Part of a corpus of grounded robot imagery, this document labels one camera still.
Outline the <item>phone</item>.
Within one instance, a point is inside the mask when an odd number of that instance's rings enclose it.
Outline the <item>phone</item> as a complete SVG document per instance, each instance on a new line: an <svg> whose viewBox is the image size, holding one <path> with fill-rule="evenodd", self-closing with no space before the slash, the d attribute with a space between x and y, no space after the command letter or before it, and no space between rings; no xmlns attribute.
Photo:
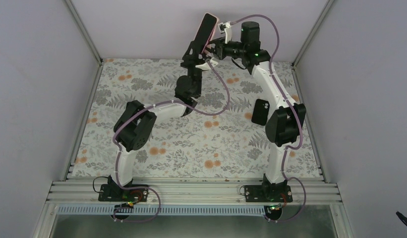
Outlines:
<svg viewBox="0 0 407 238"><path fill-rule="evenodd" d="M212 39L218 21L218 17L210 13L204 14L193 40L192 50L194 53L200 54L204 51L206 45Z"/></svg>

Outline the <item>black phone case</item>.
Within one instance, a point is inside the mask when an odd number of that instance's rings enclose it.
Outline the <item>black phone case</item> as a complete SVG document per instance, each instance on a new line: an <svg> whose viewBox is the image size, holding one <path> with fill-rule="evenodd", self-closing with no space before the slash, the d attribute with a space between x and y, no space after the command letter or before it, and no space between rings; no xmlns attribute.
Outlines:
<svg viewBox="0 0 407 238"><path fill-rule="evenodd" d="M255 101L251 122L257 125L265 126L268 119L270 104L266 100L257 99Z"/></svg>

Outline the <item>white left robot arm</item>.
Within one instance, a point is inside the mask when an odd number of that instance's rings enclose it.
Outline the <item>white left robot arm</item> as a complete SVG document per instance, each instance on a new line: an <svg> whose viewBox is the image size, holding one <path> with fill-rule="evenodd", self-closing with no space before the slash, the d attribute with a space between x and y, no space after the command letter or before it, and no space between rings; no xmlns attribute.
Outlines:
<svg viewBox="0 0 407 238"><path fill-rule="evenodd" d="M202 72L209 70L204 55L204 43L190 42L182 57L181 67L187 75L176 81L174 99L145 106L137 100L127 102L125 111L114 126L113 143L119 148L115 170L108 177L107 184L101 186L100 194L105 199L124 201L131 193L147 191L145 185L133 185L133 152L141 149L152 132L155 123L179 118L190 114L201 96Z"/></svg>

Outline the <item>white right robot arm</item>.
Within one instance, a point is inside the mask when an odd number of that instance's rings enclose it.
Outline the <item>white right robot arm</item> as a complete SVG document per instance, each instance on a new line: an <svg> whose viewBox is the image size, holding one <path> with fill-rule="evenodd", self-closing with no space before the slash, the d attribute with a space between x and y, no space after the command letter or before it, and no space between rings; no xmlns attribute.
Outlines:
<svg viewBox="0 0 407 238"><path fill-rule="evenodd" d="M255 81L262 87L267 96L268 108L265 133L270 146L269 164L263 175L261 185L245 186L246 200L284 201L291 195L285 166L287 153L292 144L302 142L302 125L305 119L304 104L297 103L288 92L274 71L272 56L261 49L260 26L254 21L241 25L240 41L232 41L231 22L218 24L223 38L212 40L214 55L220 60L230 57L240 59Z"/></svg>

